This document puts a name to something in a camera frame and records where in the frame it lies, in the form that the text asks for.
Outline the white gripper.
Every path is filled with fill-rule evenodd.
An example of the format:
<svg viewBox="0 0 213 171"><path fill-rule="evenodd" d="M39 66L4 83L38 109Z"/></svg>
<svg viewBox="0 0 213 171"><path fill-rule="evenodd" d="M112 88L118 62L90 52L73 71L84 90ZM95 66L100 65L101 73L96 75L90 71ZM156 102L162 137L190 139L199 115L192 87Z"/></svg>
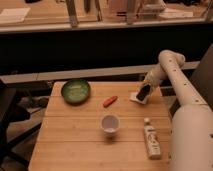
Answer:
<svg viewBox="0 0 213 171"><path fill-rule="evenodd" d="M143 101L150 93L151 88L157 88L166 79L166 73L160 65L156 65L145 76L143 87L140 89L136 98Z"/></svg>

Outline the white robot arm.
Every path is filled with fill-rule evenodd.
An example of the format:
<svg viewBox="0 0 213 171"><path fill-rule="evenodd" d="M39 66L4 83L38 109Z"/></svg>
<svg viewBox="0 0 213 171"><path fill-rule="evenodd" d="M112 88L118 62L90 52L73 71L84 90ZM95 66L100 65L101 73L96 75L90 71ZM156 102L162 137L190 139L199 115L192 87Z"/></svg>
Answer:
<svg viewBox="0 0 213 171"><path fill-rule="evenodd" d="M170 171L213 171L213 110L183 74L185 56L163 50L145 76L136 99L145 102L168 78L180 107L172 118Z"/></svg>

